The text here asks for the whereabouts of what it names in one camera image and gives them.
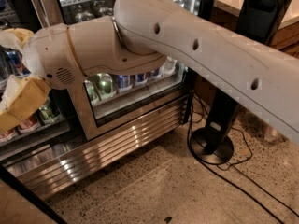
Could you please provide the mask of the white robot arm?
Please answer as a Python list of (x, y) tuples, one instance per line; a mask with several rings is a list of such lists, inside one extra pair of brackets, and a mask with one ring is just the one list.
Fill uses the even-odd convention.
[(98, 73), (146, 73), (172, 57), (299, 142), (299, 60), (170, 0), (116, 0), (113, 16), (57, 24), (25, 39), (7, 29), (1, 44), (18, 50), (30, 72), (7, 82), (2, 132), (33, 115), (52, 89), (67, 89)]

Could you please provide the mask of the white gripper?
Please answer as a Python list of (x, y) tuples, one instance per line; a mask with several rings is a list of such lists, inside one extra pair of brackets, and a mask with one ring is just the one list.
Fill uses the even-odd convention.
[(1, 30), (0, 45), (22, 52), (22, 61), (33, 74), (8, 78), (0, 102), (1, 132), (18, 126), (47, 101), (50, 86), (43, 79), (54, 89), (64, 90), (82, 83), (86, 77), (65, 24), (35, 34), (23, 28)]

